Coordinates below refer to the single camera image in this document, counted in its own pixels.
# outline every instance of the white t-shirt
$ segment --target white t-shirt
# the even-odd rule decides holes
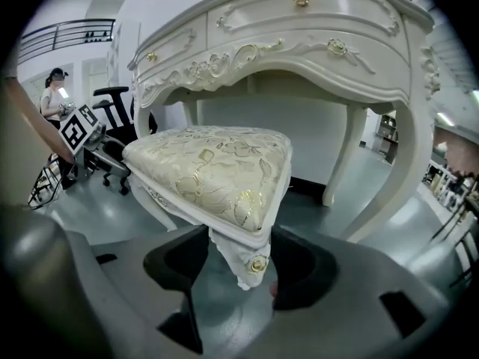
[[[63,97],[61,96],[60,92],[58,92],[58,90],[53,91],[50,88],[46,88],[43,91],[42,98],[40,99],[40,109],[42,109],[41,106],[45,97],[48,97],[49,99],[48,106],[46,107],[47,109],[57,109],[60,104],[64,103]],[[47,120],[59,121],[60,117],[58,116],[58,114],[54,114],[51,117],[48,117]]]

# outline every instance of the vanity table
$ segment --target vanity table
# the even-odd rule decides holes
[[[139,138],[149,135],[152,108],[176,102],[190,124],[201,124],[198,101],[218,97],[345,105],[347,129],[323,194],[323,205],[334,206],[367,109],[395,110],[400,143],[391,175],[339,235],[357,242],[404,205],[429,162],[428,100],[439,89],[425,43],[432,29],[430,15],[407,0],[203,0],[147,38],[130,62],[135,130]],[[301,108],[292,108],[291,120],[295,110]]]

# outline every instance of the seat cushion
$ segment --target seat cushion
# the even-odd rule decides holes
[[[279,132],[191,126],[133,141],[123,158],[187,203],[260,233],[291,153],[290,140]]]

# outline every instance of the balcony railing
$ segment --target balcony railing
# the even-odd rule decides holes
[[[114,24],[113,19],[83,19],[37,29],[22,36],[19,64],[67,46],[112,41]]]

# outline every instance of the brown wall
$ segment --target brown wall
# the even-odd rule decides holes
[[[455,135],[447,130],[434,129],[434,146],[442,142],[448,143],[446,159],[452,171],[469,171],[479,174],[479,145]]]

